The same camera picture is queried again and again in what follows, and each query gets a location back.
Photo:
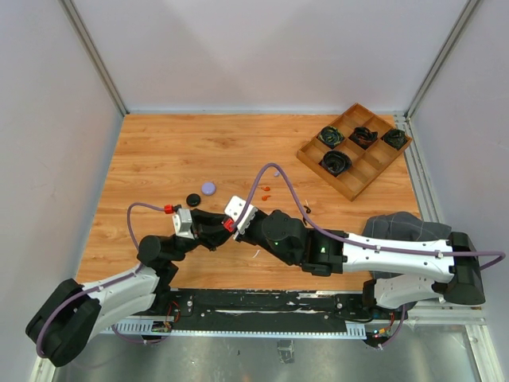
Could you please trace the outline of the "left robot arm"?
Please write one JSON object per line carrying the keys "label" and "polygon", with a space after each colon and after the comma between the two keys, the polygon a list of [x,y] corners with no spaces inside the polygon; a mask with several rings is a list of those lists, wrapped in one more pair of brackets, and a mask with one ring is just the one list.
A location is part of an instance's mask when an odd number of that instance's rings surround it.
{"label": "left robot arm", "polygon": [[25,328],[37,355],[64,366],[106,327],[138,312],[166,312],[169,284],[178,270],[175,263],[199,246],[213,251],[224,244],[235,220],[199,209],[178,209],[173,227],[171,236],[145,236],[138,244],[138,265],[127,271],[92,283],[62,281]]}

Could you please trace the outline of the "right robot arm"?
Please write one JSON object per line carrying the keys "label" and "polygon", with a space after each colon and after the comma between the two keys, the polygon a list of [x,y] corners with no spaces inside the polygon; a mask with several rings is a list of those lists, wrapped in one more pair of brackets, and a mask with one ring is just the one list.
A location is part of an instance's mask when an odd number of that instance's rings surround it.
{"label": "right robot arm", "polygon": [[399,241],[375,239],[342,231],[320,232],[280,210],[270,215],[253,209],[225,210],[225,223],[237,241],[258,245],[288,265],[317,276],[356,271],[393,274],[367,281],[360,308],[369,318],[429,298],[474,306],[485,302],[478,259],[463,232],[447,239]]}

